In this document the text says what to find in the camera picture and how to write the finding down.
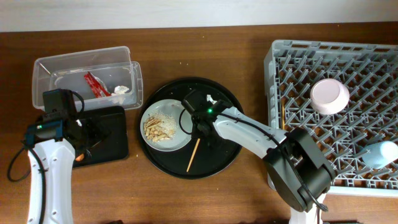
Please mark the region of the wooden chopstick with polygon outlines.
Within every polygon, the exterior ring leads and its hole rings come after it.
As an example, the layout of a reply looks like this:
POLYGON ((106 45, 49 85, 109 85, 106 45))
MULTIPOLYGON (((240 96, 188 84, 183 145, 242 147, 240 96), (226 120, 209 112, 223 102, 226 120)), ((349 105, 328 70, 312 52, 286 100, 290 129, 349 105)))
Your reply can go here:
POLYGON ((196 143, 195 143, 195 147, 194 147, 193 152, 192 152, 192 155, 191 155, 191 157, 190 157, 190 160, 189 160, 189 163, 188 163, 186 172, 189 172, 189 170, 190 170, 190 168, 191 168, 191 166, 192 166, 192 162, 193 162, 193 160, 194 160, 194 157, 195 157, 195 154, 196 154, 196 152, 197 152, 197 148, 198 148, 198 146, 199 146, 199 144, 200 144, 200 141, 201 141, 201 139, 198 138, 197 141, 196 141, 196 143))
POLYGON ((285 130, 285 107, 284 104, 281 104, 281 127, 285 130))

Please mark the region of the orange carrot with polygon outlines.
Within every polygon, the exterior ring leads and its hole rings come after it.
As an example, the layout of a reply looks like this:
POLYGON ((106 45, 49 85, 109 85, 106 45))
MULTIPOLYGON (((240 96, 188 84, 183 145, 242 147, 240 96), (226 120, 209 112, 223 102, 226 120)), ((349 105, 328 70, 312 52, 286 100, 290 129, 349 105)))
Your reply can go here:
POLYGON ((84 154, 80 154, 78 157, 75 158, 75 160, 76 160, 77 162, 80 162, 80 161, 82 161, 84 158, 85 158, 85 155, 84 155, 84 154))

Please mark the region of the white rice pile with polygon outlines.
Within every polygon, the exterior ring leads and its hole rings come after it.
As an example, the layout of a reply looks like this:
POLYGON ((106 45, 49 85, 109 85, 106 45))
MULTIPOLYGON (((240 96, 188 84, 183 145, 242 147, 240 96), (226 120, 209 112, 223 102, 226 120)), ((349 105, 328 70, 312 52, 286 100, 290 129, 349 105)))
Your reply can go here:
POLYGON ((150 114, 150 118, 158 119, 160 121, 159 125, 157 126, 158 129, 167 134, 169 137, 174 137, 177 131, 177 124, 173 116, 163 114, 160 111, 154 111, 150 114))

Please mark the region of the grey round plate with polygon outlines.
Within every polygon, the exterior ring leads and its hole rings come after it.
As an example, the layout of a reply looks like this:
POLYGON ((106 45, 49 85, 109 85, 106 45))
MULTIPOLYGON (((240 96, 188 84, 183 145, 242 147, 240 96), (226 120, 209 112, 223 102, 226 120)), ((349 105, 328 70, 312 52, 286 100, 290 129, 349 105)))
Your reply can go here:
POLYGON ((144 142, 148 144, 151 148, 162 151, 162 152, 172 152, 182 147, 186 146, 192 139, 190 134, 192 130, 191 116, 187 111, 183 110, 181 102, 178 100, 160 100, 158 102, 150 105, 143 113, 141 117, 141 122, 139 129, 144 142), (168 141, 152 142, 144 136, 143 124, 146 119, 150 117, 150 114, 154 111, 160 111, 163 114, 171 115, 175 118, 177 124, 177 131, 175 136, 168 141))

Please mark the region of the white tissue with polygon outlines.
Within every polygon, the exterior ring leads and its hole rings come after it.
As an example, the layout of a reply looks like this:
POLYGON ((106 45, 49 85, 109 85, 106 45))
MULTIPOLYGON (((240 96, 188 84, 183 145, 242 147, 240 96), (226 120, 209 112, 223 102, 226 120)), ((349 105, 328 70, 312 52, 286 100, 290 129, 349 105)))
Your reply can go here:
POLYGON ((112 99, 112 102, 114 104, 120 104, 122 105, 124 103, 124 101, 126 100, 125 96, 122 96, 126 93, 130 92, 130 88, 126 87, 126 86, 116 86, 114 88, 114 91, 112 92, 112 96, 115 96, 115 98, 112 99))

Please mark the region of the red snack wrapper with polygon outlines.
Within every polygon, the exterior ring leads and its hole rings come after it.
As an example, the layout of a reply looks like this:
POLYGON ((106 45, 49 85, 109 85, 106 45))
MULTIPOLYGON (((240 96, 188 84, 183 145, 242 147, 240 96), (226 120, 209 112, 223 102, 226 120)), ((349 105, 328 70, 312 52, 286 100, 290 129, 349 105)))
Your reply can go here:
POLYGON ((91 72, 87 72, 84 75, 84 79, 96 98, 111 96, 111 93, 107 90, 105 84, 91 72))

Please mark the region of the peanut shells pile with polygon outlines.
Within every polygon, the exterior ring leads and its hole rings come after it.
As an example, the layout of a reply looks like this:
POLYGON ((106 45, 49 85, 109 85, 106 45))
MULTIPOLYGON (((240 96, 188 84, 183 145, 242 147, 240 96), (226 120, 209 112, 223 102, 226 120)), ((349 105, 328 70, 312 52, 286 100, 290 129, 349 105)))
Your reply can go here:
POLYGON ((148 118, 144 121, 144 136, 152 142, 168 141, 172 138, 158 129, 160 121, 154 118, 148 118))

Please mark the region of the pink white bowl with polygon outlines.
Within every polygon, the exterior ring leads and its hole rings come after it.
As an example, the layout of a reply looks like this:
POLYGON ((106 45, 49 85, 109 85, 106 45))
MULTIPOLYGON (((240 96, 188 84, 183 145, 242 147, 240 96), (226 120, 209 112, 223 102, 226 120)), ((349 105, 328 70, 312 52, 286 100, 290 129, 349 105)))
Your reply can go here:
POLYGON ((310 91, 310 105, 320 114, 331 115, 342 111, 349 102, 348 88, 332 78, 316 82, 310 91))

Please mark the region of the light blue plastic cup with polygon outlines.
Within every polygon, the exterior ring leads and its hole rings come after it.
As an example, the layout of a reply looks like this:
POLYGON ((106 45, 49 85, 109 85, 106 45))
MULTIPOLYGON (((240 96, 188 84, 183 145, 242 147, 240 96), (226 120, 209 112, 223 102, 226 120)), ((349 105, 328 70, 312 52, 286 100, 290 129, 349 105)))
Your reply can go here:
POLYGON ((373 168, 382 169, 397 160, 397 144, 392 141, 382 141, 364 147, 363 162, 373 168))

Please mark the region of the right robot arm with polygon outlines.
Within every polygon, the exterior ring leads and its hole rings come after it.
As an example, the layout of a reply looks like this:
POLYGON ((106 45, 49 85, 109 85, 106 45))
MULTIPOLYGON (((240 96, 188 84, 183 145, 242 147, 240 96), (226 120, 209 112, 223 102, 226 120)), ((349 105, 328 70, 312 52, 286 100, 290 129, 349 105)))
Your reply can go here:
POLYGON ((221 137, 262 159, 277 193, 290 207, 290 223, 322 222, 322 212, 328 211, 323 201, 336 172, 305 129, 268 127, 231 103, 214 101, 197 90, 182 106, 192 117, 194 135, 221 137))

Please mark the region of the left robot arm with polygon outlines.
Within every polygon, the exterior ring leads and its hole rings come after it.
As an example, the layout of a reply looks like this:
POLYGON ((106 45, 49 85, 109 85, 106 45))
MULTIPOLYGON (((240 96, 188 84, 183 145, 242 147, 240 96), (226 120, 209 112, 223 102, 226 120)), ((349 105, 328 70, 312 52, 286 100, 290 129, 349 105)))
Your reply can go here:
POLYGON ((28 223, 73 223, 72 169, 80 155, 91 151, 110 134, 92 119, 82 121, 83 109, 71 90, 43 94, 45 113, 28 126, 22 141, 30 160, 28 223))

